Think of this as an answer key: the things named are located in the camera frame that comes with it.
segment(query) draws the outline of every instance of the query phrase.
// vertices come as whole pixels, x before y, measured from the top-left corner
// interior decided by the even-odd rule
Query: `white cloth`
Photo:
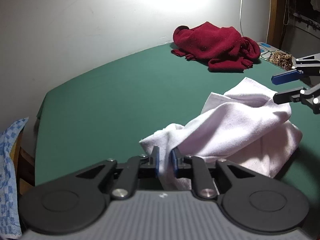
[[[302,133],[288,121],[289,103],[273,102],[276,92],[244,78],[224,93],[211,93],[201,114],[185,126],[170,124],[141,140],[146,153],[160,148],[159,179],[164,189],[189,189],[189,179],[175,179],[170,151],[195,155],[206,162],[226,158],[263,175],[274,177],[298,147]]]

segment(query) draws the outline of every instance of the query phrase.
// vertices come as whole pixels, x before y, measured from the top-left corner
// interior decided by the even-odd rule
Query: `red cloth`
[[[213,72],[242,72],[252,67],[252,62],[260,57],[258,44],[234,28],[219,28],[209,22],[189,29],[178,27],[173,33],[173,41],[179,49],[171,52],[187,60],[208,62]]]

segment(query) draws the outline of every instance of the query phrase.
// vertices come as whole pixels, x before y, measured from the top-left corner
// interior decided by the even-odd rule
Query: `blue checkered cloth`
[[[0,134],[0,233],[7,238],[21,236],[18,216],[17,184],[10,151],[28,118],[15,121]]]

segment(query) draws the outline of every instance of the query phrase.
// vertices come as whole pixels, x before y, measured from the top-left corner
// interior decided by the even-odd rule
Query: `green table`
[[[170,123],[185,125],[199,115],[210,92],[224,93],[245,76],[273,90],[282,70],[261,61],[244,73],[209,73],[207,67],[170,53],[170,44],[151,48],[93,69],[47,93],[36,146],[36,184],[106,158],[125,162],[142,153],[138,141]],[[310,200],[306,231],[317,232],[320,218],[320,116],[291,104],[291,122],[303,133],[299,153],[282,180]]]

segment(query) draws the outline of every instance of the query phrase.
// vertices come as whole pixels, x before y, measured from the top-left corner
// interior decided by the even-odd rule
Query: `white wall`
[[[0,0],[0,131],[49,90],[107,62],[172,41],[179,25],[239,28],[240,0]],[[243,0],[245,36],[265,41],[270,0]]]

